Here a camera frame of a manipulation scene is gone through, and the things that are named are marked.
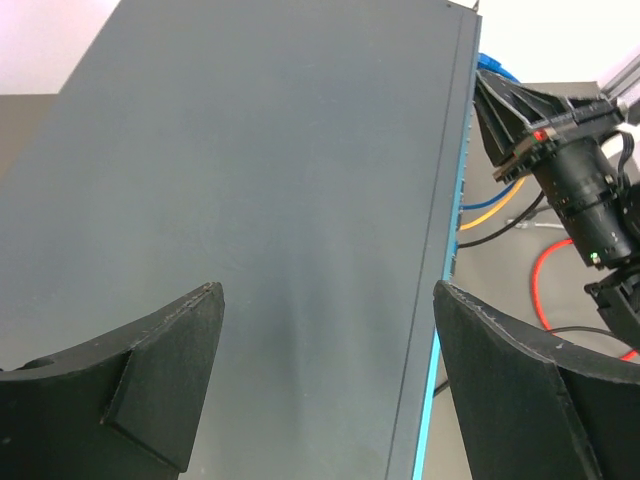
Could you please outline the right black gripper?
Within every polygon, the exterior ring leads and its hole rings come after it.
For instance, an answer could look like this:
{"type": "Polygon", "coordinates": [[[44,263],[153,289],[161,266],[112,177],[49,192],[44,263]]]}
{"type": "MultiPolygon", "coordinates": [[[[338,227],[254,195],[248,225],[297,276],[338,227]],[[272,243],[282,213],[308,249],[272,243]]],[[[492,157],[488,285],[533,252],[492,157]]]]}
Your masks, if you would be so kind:
{"type": "Polygon", "coordinates": [[[625,105],[604,97],[539,91],[488,70],[476,72],[474,107],[493,178],[508,183],[560,148],[599,137],[625,120],[625,105]]]}

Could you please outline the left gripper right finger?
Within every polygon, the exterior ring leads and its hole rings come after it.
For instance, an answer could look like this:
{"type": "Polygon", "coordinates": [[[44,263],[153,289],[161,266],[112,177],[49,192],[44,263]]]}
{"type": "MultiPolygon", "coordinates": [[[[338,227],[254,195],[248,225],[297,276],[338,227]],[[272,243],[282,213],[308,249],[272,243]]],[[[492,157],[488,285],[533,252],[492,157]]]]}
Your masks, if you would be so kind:
{"type": "Polygon", "coordinates": [[[475,479],[636,479],[639,367],[513,318],[456,285],[436,327],[475,479]]]}

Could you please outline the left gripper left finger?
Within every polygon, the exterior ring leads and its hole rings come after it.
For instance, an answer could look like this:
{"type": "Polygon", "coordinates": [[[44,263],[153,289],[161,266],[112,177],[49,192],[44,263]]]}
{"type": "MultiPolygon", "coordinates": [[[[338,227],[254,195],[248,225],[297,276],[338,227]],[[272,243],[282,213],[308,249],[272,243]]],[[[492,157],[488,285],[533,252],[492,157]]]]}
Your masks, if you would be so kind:
{"type": "Polygon", "coordinates": [[[4,479],[187,471],[224,316],[221,284],[1,374],[4,479]]]}

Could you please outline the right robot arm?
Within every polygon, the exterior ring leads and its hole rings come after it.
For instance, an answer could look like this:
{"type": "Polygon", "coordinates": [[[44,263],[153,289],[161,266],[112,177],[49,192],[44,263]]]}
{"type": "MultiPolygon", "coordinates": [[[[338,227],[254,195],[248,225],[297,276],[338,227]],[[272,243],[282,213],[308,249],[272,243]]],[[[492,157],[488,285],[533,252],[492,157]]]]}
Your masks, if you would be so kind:
{"type": "Polygon", "coordinates": [[[622,133],[617,164],[602,151],[638,107],[603,93],[545,93],[488,70],[476,74],[473,102],[495,180],[536,179],[583,262],[610,272],[584,288],[599,315],[638,349],[639,186],[625,171],[635,142],[622,133]]]}

